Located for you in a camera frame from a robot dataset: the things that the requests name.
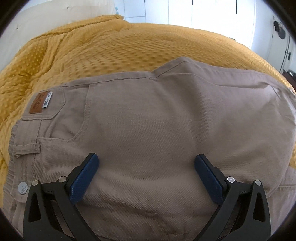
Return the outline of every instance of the white wall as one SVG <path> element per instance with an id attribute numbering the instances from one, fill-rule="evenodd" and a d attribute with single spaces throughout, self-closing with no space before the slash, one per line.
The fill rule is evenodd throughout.
<path id="1" fill-rule="evenodd" d="M 22 9 L 21 11 L 24 11 L 25 9 L 27 8 L 30 8 L 30 7 L 33 7 L 35 5 L 38 5 L 40 3 L 44 3 L 44 2 L 48 2 L 48 1 L 51 1 L 51 0 L 30 0 Z"/>
<path id="2" fill-rule="evenodd" d="M 273 33 L 273 11 L 263 2 L 256 0 L 255 31 L 251 50 L 267 59 Z"/>

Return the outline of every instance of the bed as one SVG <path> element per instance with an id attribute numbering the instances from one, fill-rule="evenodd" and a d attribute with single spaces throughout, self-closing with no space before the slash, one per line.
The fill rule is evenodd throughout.
<path id="1" fill-rule="evenodd" d="M 64 24 L 113 14 L 116 14 L 113 0 L 52 0 L 25 9 L 15 16 L 0 38 L 0 70 L 38 35 Z"/>
<path id="2" fill-rule="evenodd" d="M 214 66 L 268 74 L 294 93 L 288 81 L 269 63 L 222 35 L 179 26 L 131 24 L 113 13 L 91 17 L 80 16 L 86 20 L 76 19 L 70 23 L 63 19 L 66 21 L 63 24 L 68 24 L 56 22 L 58 26 L 53 30 L 48 26 L 49 29 L 44 29 L 47 32 L 38 33 L 39 36 L 37 31 L 27 35 L 26 38 L 33 39 L 23 47 L 21 43 L 11 44 L 14 50 L 5 58 L 9 64 L 6 66 L 3 62 L 4 69 L 0 73 L 0 103 L 3 103 L 0 106 L 1 190 L 10 159 L 8 143 L 12 126 L 21 117 L 33 93 L 65 82 L 114 72 L 152 71 L 170 60 L 185 56 Z M 0 41 L 0 50 L 9 46 L 9 38 L 15 37 L 6 33 L 4 40 Z M 296 168 L 295 150 L 290 166 Z"/>

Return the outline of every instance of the leather patch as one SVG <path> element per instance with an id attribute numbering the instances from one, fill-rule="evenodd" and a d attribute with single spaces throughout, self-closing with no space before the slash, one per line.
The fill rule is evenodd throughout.
<path id="1" fill-rule="evenodd" d="M 44 104 L 44 101 L 48 95 L 49 91 L 41 92 L 39 93 L 35 100 L 33 101 L 29 114 L 38 114 L 42 112 L 42 107 Z"/>

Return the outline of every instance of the mustard yellow blanket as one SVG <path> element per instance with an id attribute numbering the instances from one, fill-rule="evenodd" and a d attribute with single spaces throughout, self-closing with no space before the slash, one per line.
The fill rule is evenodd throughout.
<path id="1" fill-rule="evenodd" d="M 11 128 L 33 93 L 82 77 L 152 71 L 180 56 L 215 66 L 260 71 L 290 87 L 279 72 L 247 47 L 208 31 L 130 24 L 120 15 L 51 30 L 30 40 L 0 73 L 0 206 Z M 290 162 L 294 168 L 295 154 Z"/>

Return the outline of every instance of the khaki pants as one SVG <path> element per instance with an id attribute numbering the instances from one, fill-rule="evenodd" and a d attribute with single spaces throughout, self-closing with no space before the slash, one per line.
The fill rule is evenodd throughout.
<path id="1" fill-rule="evenodd" d="M 295 96 L 268 75 L 181 57 L 49 91 L 12 129 L 3 211 L 20 233 L 19 183 L 56 181 L 90 152 L 100 167 L 77 208 L 102 240 L 193 240 L 216 209 L 194 170 L 200 153 L 225 176 L 261 180 L 273 231 L 295 202 Z"/>

